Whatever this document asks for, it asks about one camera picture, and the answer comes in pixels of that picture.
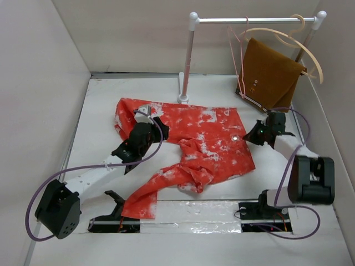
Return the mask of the orange tie-dye trousers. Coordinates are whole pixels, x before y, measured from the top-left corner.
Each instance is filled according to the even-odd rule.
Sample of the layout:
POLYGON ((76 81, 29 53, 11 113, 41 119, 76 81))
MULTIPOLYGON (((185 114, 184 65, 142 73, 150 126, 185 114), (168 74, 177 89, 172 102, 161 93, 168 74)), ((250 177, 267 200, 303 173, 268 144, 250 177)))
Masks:
POLYGON ((134 110, 150 105, 151 114, 167 125, 167 141, 179 145, 180 162, 160 169, 125 202, 122 216, 154 219, 158 191, 171 186, 202 193, 206 186, 243 176, 255 169, 243 140, 246 130, 237 108, 213 108, 122 98, 115 112, 115 128, 128 137, 136 121, 134 110))

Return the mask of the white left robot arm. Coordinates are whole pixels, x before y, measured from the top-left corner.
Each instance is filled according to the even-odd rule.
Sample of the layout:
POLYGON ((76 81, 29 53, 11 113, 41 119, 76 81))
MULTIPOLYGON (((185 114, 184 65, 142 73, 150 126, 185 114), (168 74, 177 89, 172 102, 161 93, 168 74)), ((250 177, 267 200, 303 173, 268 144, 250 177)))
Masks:
POLYGON ((80 170, 80 167, 61 170, 50 176, 36 190, 27 207, 27 234, 36 242, 48 240, 47 237, 34 236, 29 227, 32 204, 38 195, 42 197, 34 213, 36 220, 51 232, 51 238, 66 238, 78 226, 80 206, 85 200, 100 195, 105 185, 149 160, 146 153, 150 146, 154 143, 161 145, 168 137, 169 127, 159 117, 148 117, 146 122, 136 123, 129 137, 102 164, 84 166, 86 173, 67 182, 60 182, 57 177, 69 171, 80 170))

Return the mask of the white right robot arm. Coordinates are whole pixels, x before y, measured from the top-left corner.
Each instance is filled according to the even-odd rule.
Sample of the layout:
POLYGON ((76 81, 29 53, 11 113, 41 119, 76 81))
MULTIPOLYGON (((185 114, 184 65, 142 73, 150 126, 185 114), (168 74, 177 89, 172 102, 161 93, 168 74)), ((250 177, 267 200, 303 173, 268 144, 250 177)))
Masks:
POLYGON ((286 115, 270 111, 257 120, 243 139, 255 145, 268 144, 287 159, 280 184, 266 191, 266 199, 256 205, 262 218, 270 218, 277 207, 292 204, 331 205, 335 198, 335 167, 330 157, 312 152, 293 133, 286 131, 286 115))

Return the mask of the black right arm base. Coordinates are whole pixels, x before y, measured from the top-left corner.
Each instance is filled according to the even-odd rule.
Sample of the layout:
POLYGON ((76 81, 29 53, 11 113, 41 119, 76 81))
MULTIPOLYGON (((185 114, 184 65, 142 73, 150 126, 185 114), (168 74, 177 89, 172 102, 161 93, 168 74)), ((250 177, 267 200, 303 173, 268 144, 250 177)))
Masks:
POLYGON ((267 204, 267 190, 262 191, 257 200, 238 202, 234 216, 241 222, 242 233, 293 232, 288 210, 282 213, 281 208, 267 204))

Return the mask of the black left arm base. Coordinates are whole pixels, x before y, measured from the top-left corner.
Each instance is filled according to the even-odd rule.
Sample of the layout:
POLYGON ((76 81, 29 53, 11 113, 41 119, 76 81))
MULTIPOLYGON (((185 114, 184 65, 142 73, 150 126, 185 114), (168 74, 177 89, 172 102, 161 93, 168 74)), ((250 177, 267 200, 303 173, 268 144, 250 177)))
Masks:
POLYGON ((110 196, 116 206, 111 214, 92 218, 88 224, 90 233, 140 233, 140 219, 121 215, 125 200, 116 192, 109 190, 105 194, 110 196))

